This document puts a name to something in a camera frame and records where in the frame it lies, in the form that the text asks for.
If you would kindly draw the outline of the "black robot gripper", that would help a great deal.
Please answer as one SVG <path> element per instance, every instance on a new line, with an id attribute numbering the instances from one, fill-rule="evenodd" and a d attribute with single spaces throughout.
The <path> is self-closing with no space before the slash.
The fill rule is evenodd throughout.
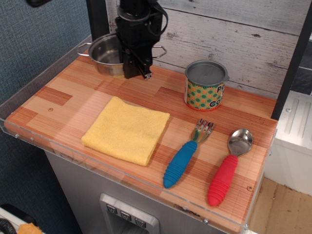
<path id="1" fill-rule="evenodd" d="M 117 8 L 117 34 L 130 48 L 155 45 L 163 34 L 163 8 L 156 0 L 121 0 Z M 140 76 L 135 57 L 123 54 L 125 78 Z"/>

